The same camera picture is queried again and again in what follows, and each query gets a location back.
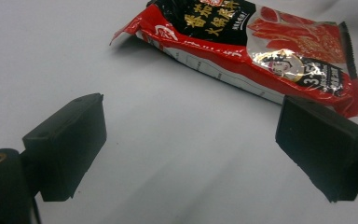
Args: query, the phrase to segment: red packaging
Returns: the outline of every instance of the red packaging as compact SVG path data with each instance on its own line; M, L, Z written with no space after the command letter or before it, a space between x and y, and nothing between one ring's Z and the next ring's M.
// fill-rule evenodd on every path
M358 116L345 23L317 22L243 0L155 0L122 32L178 62L273 102L295 95Z

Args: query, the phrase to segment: snack package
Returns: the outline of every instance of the snack package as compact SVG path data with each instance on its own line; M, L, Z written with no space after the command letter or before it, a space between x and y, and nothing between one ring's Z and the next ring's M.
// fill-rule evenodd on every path
M122 32L273 102L294 95L358 116L345 23L310 21L244 0L155 0L114 39Z

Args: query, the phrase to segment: product image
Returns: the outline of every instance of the product image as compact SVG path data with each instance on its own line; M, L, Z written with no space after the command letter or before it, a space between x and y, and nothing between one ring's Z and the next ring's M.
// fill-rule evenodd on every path
M358 116L346 24L241 0L156 0L114 35L136 35L180 63L281 104L284 95Z

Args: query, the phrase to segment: white background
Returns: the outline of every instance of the white background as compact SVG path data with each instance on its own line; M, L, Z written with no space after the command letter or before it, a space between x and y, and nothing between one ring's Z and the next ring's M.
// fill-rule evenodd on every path
M358 1L258 0L346 21L358 69ZM107 142L74 199L44 203L55 223L358 223L275 143L281 107L115 31L146 1L0 0L0 148L69 101L104 94Z

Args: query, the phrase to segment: red snack package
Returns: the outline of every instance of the red snack package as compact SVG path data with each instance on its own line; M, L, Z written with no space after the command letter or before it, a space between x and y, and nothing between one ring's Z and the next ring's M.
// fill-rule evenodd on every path
M244 0L155 0L122 32L273 102L295 95L358 116L345 23L299 18Z

